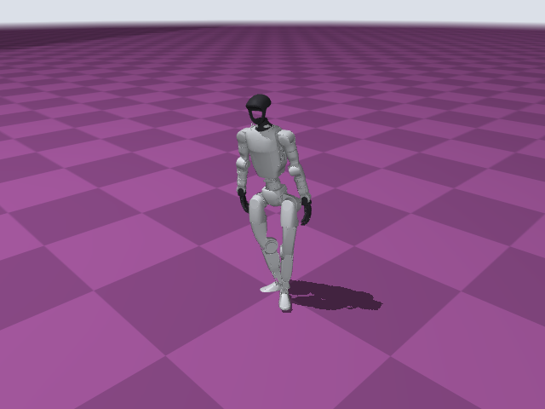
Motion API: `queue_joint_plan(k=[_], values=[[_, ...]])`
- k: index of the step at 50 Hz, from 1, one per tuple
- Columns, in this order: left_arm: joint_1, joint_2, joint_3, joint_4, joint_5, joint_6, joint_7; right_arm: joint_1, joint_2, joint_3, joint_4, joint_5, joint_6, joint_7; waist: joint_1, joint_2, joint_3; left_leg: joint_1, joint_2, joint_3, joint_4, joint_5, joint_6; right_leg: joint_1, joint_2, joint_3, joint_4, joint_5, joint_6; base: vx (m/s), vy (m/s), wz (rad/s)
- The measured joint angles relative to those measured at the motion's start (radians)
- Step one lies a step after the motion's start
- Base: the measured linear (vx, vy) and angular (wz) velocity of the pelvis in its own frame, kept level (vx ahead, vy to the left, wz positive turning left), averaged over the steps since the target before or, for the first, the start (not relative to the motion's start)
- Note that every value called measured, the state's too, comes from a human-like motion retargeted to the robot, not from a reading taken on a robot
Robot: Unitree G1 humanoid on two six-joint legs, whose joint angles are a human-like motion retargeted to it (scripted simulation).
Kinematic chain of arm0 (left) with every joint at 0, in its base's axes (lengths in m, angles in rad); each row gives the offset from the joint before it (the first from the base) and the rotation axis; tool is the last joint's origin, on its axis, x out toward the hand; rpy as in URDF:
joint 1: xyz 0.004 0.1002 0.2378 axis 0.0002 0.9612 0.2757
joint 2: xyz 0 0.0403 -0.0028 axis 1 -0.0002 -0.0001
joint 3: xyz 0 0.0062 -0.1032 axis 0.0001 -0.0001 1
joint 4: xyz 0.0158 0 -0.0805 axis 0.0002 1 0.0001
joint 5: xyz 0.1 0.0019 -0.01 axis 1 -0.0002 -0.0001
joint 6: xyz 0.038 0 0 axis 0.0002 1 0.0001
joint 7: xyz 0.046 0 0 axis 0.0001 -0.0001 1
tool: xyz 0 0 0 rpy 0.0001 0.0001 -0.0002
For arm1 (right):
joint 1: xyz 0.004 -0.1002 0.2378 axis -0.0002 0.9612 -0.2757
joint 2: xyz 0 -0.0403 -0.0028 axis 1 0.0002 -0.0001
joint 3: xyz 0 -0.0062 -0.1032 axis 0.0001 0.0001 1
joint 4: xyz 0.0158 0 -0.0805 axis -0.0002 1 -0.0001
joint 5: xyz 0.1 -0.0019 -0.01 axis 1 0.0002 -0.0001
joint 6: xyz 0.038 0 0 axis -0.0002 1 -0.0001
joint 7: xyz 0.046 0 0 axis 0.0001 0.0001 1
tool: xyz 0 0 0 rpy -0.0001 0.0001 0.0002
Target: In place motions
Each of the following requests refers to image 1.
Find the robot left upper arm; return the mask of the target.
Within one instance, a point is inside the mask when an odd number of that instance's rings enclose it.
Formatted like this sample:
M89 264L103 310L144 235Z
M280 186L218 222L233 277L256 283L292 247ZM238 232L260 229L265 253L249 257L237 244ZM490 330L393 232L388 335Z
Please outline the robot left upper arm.
M301 173L299 171L299 155L295 144L294 133L290 130L278 130L276 132L276 136L278 139L278 143L284 147L286 156L290 161L290 166L288 166L290 175L300 175Z

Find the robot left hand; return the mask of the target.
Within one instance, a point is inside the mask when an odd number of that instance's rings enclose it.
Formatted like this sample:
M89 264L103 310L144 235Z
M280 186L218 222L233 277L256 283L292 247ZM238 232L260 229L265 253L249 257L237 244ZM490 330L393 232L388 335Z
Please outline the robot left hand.
M304 212L305 212L305 215L303 217L303 219L301 220L302 222L302 226L306 225L309 220L310 220L310 217L311 217L311 211L312 211L312 207L311 207L311 199L309 202L307 202L307 198L306 197L302 197L301 198L301 204L304 205Z

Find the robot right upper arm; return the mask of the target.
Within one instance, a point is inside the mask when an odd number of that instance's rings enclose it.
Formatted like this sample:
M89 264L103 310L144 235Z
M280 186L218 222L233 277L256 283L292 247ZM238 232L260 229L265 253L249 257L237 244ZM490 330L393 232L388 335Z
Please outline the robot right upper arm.
M248 128L244 128L237 133L238 140L238 152L240 157L237 160L237 167L243 170L247 170L250 167L250 152L245 139L245 134Z

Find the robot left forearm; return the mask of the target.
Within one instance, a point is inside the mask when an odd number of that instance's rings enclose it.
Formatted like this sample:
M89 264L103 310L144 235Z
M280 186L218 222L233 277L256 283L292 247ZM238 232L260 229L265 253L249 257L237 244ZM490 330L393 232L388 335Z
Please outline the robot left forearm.
M307 198L307 202L310 201L311 199L311 194L308 192L308 186L307 186L307 182L306 182L306 177L305 177L305 174L304 174L304 171L303 171L303 168L301 166L301 164L299 164L299 171L300 171L300 175L298 176L295 176L294 177L294 181L296 183L296 187L297 187L297 190L298 190L298 193L300 195L300 200L302 197L306 197Z

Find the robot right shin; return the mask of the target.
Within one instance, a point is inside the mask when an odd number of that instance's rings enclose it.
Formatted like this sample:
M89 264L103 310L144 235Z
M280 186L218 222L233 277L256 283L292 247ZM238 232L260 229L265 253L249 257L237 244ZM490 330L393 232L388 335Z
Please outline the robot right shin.
M269 270L272 273L273 278L276 280L276 285L282 285L282 284L280 284L280 283L282 283L282 278L281 278L281 273L280 273L281 262L280 262L280 258L279 258L279 254L278 254L277 250L275 252L273 252L273 253L267 253L263 249L261 249L261 251L262 251L262 254L263 254L264 258L265 258L267 266L268 266Z

